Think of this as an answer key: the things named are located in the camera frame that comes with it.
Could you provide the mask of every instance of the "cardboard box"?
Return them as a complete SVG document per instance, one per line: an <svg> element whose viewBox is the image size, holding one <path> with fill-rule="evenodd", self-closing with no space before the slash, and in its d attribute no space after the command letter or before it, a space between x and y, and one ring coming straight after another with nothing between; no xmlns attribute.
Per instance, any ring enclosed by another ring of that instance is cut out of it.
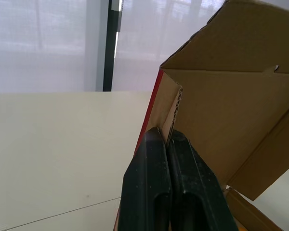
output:
<svg viewBox="0 0 289 231"><path fill-rule="evenodd" d="M255 200L289 169L289 11L227 0L165 61L142 134L183 132L217 176ZM232 190L231 211L248 230L280 230Z"/></svg>

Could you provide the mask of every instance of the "white curtain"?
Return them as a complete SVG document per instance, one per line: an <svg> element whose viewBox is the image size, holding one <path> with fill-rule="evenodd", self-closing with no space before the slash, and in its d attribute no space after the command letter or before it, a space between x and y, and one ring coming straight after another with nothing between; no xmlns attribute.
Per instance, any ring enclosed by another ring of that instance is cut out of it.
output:
<svg viewBox="0 0 289 231"><path fill-rule="evenodd" d="M96 90L107 6L105 0L0 0L0 92Z"/></svg>
<svg viewBox="0 0 289 231"><path fill-rule="evenodd" d="M264 0L289 10L289 0ZM124 0L113 90L152 90L159 66L224 0Z"/></svg>

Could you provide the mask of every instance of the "box flap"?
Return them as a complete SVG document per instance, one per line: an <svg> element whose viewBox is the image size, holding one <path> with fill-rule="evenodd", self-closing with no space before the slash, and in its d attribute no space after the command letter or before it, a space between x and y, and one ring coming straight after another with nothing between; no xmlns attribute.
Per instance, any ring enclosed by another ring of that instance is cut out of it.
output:
<svg viewBox="0 0 289 231"><path fill-rule="evenodd" d="M163 65L165 69L289 73L289 11L251 0L228 0Z"/></svg>
<svg viewBox="0 0 289 231"><path fill-rule="evenodd" d="M246 201L236 191L230 190L226 195L226 200L232 215L248 231L282 231L268 217Z"/></svg>

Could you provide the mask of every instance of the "white table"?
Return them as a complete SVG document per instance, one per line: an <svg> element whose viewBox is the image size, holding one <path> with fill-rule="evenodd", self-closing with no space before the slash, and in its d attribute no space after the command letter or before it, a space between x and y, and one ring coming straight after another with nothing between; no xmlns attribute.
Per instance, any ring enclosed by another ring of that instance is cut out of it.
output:
<svg viewBox="0 0 289 231"><path fill-rule="evenodd" d="M110 230L150 95L0 94L0 231Z"/></svg>

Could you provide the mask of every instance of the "black metal frame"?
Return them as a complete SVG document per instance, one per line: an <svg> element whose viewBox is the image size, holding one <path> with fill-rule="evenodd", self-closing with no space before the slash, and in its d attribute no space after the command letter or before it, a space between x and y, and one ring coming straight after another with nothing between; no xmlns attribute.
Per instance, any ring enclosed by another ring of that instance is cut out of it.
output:
<svg viewBox="0 0 289 231"><path fill-rule="evenodd" d="M111 91L114 72L116 35L118 31L119 11L112 10L112 0L108 4L107 36L105 48L105 66L103 91Z"/></svg>

